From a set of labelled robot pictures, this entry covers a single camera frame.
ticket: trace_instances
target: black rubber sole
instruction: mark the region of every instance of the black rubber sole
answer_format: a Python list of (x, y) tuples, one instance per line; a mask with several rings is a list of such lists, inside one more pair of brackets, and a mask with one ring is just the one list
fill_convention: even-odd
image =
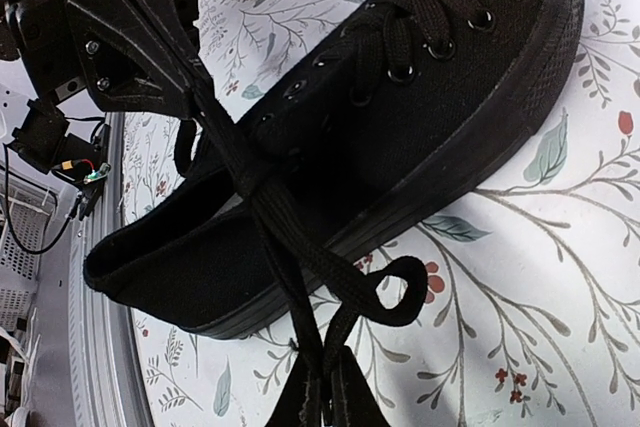
[[(536, 56), (520, 58), (508, 79), (454, 136), (389, 194), (327, 243), (356, 261), (419, 221), (471, 192), (534, 135), (553, 109), (571, 72), (580, 40), (584, 0), (547, 0), (529, 39)], [(451, 159), (465, 159), (451, 165)], [(304, 272), (309, 292), (321, 283)], [(185, 329), (220, 340), (248, 337), (287, 312), (284, 294), (272, 288), (216, 321)]]

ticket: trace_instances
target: black cable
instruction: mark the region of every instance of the black cable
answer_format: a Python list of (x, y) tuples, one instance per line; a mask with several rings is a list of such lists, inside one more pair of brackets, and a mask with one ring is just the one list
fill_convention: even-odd
[(67, 120), (73, 120), (75, 122), (104, 122), (107, 120), (106, 117), (65, 117)]
[(98, 130), (100, 129), (100, 127), (102, 127), (103, 125), (104, 125), (104, 121), (99, 123), (93, 128), (93, 132), (91, 132), (91, 137), (89, 137), (89, 140), (91, 140), (91, 143), (93, 143), (96, 140), (96, 134), (98, 133)]
[(9, 148), (7, 147), (7, 144), (3, 144), (2, 147), (4, 149), (4, 163), (6, 167), (4, 169), (4, 199), (2, 201), (2, 210), (4, 210), (4, 217), (7, 220), (7, 225), (9, 226), (9, 231), (11, 232), (11, 236), (13, 237), (13, 240), (18, 245), (18, 247), (20, 247), (20, 249), (26, 252), (27, 254), (31, 254), (31, 255), (45, 254), (49, 252), (51, 249), (53, 249), (53, 247), (55, 247), (55, 245), (60, 241), (63, 234), (67, 230), (67, 227), (69, 227), (69, 223), (71, 222), (71, 219), (75, 218), (76, 215), (78, 214), (78, 207), (80, 206), (80, 202), (82, 201), (82, 196), (78, 195), (78, 197), (76, 197), (76, 201), (73, 204), (71, 211), (67, 215), (67, 218), (64, 221), (62, 228), (60, 229), (60, 232), (58, 232), (58, 235), (56, 235), (56, 237), (47, 247), (41, 250), (31, 250), (28, 247), (25, 247), (25, 245), (22, 242), (20, 242), (20, 239), (18, 238), (18, 235), (15, 229), (13, 228), (13, 222), (11, 221), (11, 213), (9, 209)]
[(98, 124), (94, 127), (93, 132), (91, 132), (91, 137), (89, 137), (91, 142), (93, 142), (96, 138), (96, 134), (98, 133), (98, 130), (100, 130), (100, 127), (102, 127), (107, 121), (106, 117), (65, 117), (65, 119), (74, 120), (76, 122), (98, 122)]

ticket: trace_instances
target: metal eyelet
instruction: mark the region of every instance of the metal eyelet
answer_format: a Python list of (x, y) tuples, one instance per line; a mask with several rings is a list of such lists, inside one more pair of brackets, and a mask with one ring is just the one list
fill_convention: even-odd
[(349, 91), (349, 100), (356, 107), (366, 107), (371, 103), (372, 98), (373, 96), (371, 94), (367, 95), (364, 98), (358, 98), (358, 96), (356, 95), (356, 91), (353, 87)]
[(427, 47), (427, 50), (429, 50), (429, 54), (434, 59), (439, 60), (440, 62), (446, 62), (447, 60), (453, 59), (453, 56), (456, 54), (456, 44), (453, 40), (450, 40), (447, 45), (447, 50), (444, 52), (438, 52), (430, 45)]
[(321, 69), (322, 67), (325, 67), (327, 63), (324, 60), (322, 60), (320, 56), (318, 56), (313, 60), (313, 63), (311, 65), (313, 65), (318, 69)]
[(302, 89), (307, 86), (306, 80), (298, 80), (295, 84), (291, 85), (283, 94), (283, 97), (287, 100), (292, 100), (293, 97), (298, 94)]
[(485, 10), (480, 13), (476, 22), (469, 20), (467, 24), (478, 32), (491, 32), (495, 28), (496, 18), (491, 12)]
[(391, 79), (391, 82), (400, 85), (407, 85), (413, 82), (413, 79), (416, 77), (416, 72), (413, 70), (413, 66), (409, 66), (409, 69), (407, 69), (407, 71), (402, 75), (394, 74), (391, 70), (387, 71), (387, 75), (389, 76), (389, 79)]

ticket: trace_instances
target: black shoelace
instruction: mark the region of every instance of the black shoelace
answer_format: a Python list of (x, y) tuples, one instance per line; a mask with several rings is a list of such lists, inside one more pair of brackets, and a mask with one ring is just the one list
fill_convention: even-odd
[[(325, 65), (336, 56), (352, 55), (355, 46), (356, 80), (352, 101), (359, 104), (370, 100), (385, 70), (396, 82), (407, 83), (413, 78), (415, 49), (409, 22), (418, 25), (424, 46), (439, 60), (450, 58), (455, 50), (445, 7), (468, 19), (472, 28), (489, 30), (493, 24), (493, 16), (477, 0), (371, 0), (369, 7), (346, 27), (343, 39), (317, 60)], [(331, 373), (357, 319), (364, 316), (396, 327), (413, 322), (427, 293), (424, 265), (413, 257), (403, 257), (381, 271), (365, 275), (314, 242), (274, 167), (252, 152), (240, 130), (215, 99), (211, 79), (202, 75), (198, 65), (185, 67), (194, 81), (197, 106), (194, 117), (224, 160), (237, 193), (250, 206), (272, 273), (288, 299), (297, 335), (296, 350), (312, 375), (321, 381), (325, 421), (330, 421)], [(324, 343), (301, 266), (311, 270), (342, 302), (329, 324)], [(381, 304), (376, 293), (377, 286), (387, 276), (398, 277), (407, 285), (404, 296), (391, 309)]]
[[(386, 74), (397, 84), (409, 84), (416, 75), (416, 51), (426, 49), (436, 60), (453, 58), (456, 44), (443, 6), (454, 15), (467, 19), (468, 26), (481, 32), (494, 27), (493, 14), (478, 0), (369, 0), (362, 12), (342, 32), (344, 40), (316, 59), (316, 65), (348, 55), (356, 49), (355, 85), (351, 101), (367, 105)], [(416, 49), (411, 24), (422, 34)]]

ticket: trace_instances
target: leaf pattern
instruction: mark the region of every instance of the leaf pattern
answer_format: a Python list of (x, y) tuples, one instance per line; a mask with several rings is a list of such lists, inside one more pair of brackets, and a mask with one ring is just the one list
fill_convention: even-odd
[(229, 410), (229, 400), (231, 398), (231, 369), (227, 361), (227, 368), (218, 379), (216, 396), (213, 401), (213, 411), (218, 417), (224, 417)]
[(434, 215), (422, 222), (422, 225), (441, 237), (457, 242), (474, 242), (489, 235), (464, 219), (453, 216)]
[[(202, 57), (230, 115), (240, 118), (365, 1), (201, 0)], [(588, 0), (570, 83), (539, 136), (485, 185), (356, 263), (367, 273), (414, 255), (429, 275), (417, 322), (392, 329), (360, 319), (349, 338), (391, 425), (635, 425), (636, 3)], [(127, 222), (180, 184), (176, 129), (127, 116)], [(381, 300), (395, 305), (404, 289), (385, 279)], [(324, 332), (339, 302), (326, 289), (311, 301)], [(264, 425), (297, 356), (290, 318), (217, 342), (133, 315), (157, 427)]]
[(535, 159), (524, 171), (525, 180), (547, 185), (560, 173), (567, 161), (567, 125), (564, 112), (560, 123), (542, 137)]

